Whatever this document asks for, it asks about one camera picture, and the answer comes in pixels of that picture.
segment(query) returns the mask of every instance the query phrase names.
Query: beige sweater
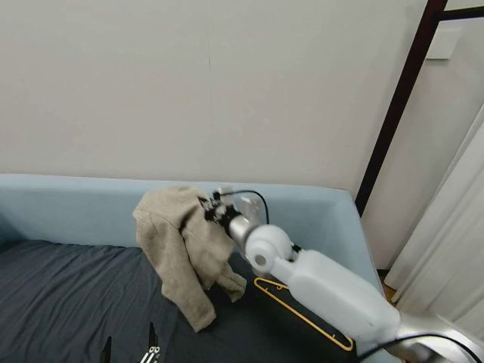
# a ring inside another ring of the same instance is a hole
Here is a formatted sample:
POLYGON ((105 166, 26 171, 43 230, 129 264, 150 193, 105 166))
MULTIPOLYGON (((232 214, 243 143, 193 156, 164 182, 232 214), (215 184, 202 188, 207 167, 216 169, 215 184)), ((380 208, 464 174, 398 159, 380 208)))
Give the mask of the beige sweater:
POLYGON ((216 317, 203 292, 216 282, 232 302, 240 299, 246 281, 227 263, 234 242, 219 225, 208 222, 192 187, 148 191, 133 212, 136 239, 160 276, 161 292, 199 331, 216 317))

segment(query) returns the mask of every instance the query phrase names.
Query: sweater sleeve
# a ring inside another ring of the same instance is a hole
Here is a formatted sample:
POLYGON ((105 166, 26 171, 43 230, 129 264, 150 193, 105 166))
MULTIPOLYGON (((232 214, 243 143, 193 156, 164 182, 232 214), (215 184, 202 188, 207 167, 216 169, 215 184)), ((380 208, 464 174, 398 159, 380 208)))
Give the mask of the sweater sleeve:
POLYGON ((173 301, 195 331, 208 326, 215 310, 191 266, 182 236, 164 218, 140 206, 133 212, 136 240, 162 280, 162 294, 173 301))

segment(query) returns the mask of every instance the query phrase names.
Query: black cable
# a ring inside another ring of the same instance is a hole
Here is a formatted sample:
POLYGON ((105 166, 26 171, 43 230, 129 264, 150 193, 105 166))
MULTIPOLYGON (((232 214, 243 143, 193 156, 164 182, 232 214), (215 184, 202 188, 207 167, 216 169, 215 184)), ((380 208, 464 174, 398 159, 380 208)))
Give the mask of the black cable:
POLYGON ((433 334, 433 333, 428 333, 428 334, 415 334, 415 335, 407 335, 406 337, 400 337, 395 340, 390 340, 389 342, 382 343, 378 346, 375 346, 374 348, 368 350, 367 352, 361 354, 359 357, 356 357, 356 360, 354 360, 355 363, 359 363, 361 361, 364 361, 366 358, 369 358, 376 352, 379 352, 381 349, 388 349, 391 348, 392 346, 396 346, 397 344, 406 341, 406 340, 411 340, 415 338, 423 338, 423 337, 437 337, 437 338, 443 338, 450 340, 451 342, 457 344, 460 346, 463 350, 466 351, 467 354, 469 354, 476 363, 482 363, 482 361, 479 359, 476 353, 474 353, 472 350, 470 350, 469 347, 465 346, 463 343, 459 342, 458 340, 455 340, 451 337, 446 337, 445 335, 441 334, 433 334))
POLYGON ((225 193, 220 193, 219 196, 223 197, 224 195, 233 195, 233 194, 242 194, 242 193, 252 193, 256 194, 262 199, 262 202, 264 203, 264 208, 265 208, 265 221, 267 224, 269 224, 269 208, 267 207, 267 203, 265 202, 265 198, 260 194, 258 191, 253 191, 253 190, 242 190, 242 191, 227 191, 225 193))

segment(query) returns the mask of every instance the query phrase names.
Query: light switch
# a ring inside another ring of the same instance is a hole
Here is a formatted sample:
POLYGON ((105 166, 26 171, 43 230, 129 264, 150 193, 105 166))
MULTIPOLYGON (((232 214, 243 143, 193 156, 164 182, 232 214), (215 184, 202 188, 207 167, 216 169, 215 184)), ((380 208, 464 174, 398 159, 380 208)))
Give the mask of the light switch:
POLYGON ((462 36, 462 26, 438 28, 430 44, 426 59, 451 59, 462 36))

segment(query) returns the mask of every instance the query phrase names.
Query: floor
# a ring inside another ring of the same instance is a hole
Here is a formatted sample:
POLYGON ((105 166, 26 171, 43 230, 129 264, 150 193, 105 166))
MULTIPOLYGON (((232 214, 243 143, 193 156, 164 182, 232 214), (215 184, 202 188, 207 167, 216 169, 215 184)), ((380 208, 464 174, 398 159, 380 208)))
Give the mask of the floor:
POLYGON ((395 290, 392 289, 391 287, 388 287, 385 285, 385 282, 383 280, 385 280, 385 276, 386 274, 388 273, 388 271, 378 271, 378 276, 380 277, 380 281, 381 281, 381 284, 383 286, 383 291, 385 292, 385 297, 386 297, 386 300, 391 303, 392 305, 395 305, 393 302, 392 302, 392 297, 393 295, 395 295, 395 290))

